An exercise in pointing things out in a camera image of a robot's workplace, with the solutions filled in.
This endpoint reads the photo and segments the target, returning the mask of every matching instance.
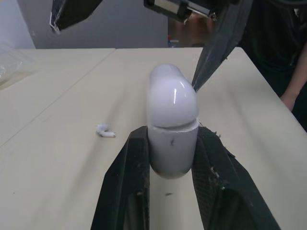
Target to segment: white table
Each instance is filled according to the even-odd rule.
[[[191,79],[201,50],[24,52],[45,67],[0,91],[0,102],[10,111],[0,115],[0,229],[90,229],[104,174],[129,133],[146,125],[150,71],[170,62]],[[72,59],[57,71],[59,56]],[[83,71],[84,62],[86,71],[59,90],[59,79]],[[47,87],[52,76],[57,79]],[[37,98],[27,97],[27,87]],[[17,99],[8,101],[8,95]],[[198,97],[201,122],[222,135],[280,227],[305,229],[307,135],[247,55],[235,49]],[[44,106],[24,108],[39,99]],[[109,123],[117,137],[98,137],[95,125],[101,122]],[[178,180],[151,172],[150,195],[151,230],[203,229],[190,172]]]

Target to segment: gray wall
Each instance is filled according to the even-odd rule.
[[[14,48],[35,48],[16,0],[0,0],[0,42]]]
[[[60,35],[49,26],[52,0],[18,3],[36,48],[167,47],[167,18],[144,8],[143,0],[104,0],[87,20]]]

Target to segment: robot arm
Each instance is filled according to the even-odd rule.
[[[260,0],[144,0],[144,6],[183,23],[192,12],[197,12],[216,21],[214,34],[201,53],[192,81],[194,90],[198,91],[242,40],[246,27],[248,27],[250,12],[254,12],[253,15],[261,14],[261,12],[255,12],[259,10],[259,7],[253,4],[254,1]],[[293,8],[307,4],[307,0],[262,1],[265,2],[264,6],[269,2],[271,6],[278,8],[276,14],[269,17],[275,21],[284,17],[281,15],[285,15],[285,13],[290,11],[293,13]],[[56,32],[60,32],[88,18],[101,2],[102,0],[53,0],[50,26]],[[295,29],[293,21],[288,21],[282,21],[282,23],[286,23],[284,33],[291,35]],[[270,26],[265,26],[262,30],[269,37],[271,35],[274,37],[278,33],[275,28],[270,28]],[[302,43],[297,42],[294,36],[280,39],[286,39],[286,43],[297,43],[296,52],[302,48]]]

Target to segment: plastic bag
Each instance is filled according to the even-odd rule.
[[[0,43],[0,83],[24,64],[31,62],[30,58],[20,51]]]

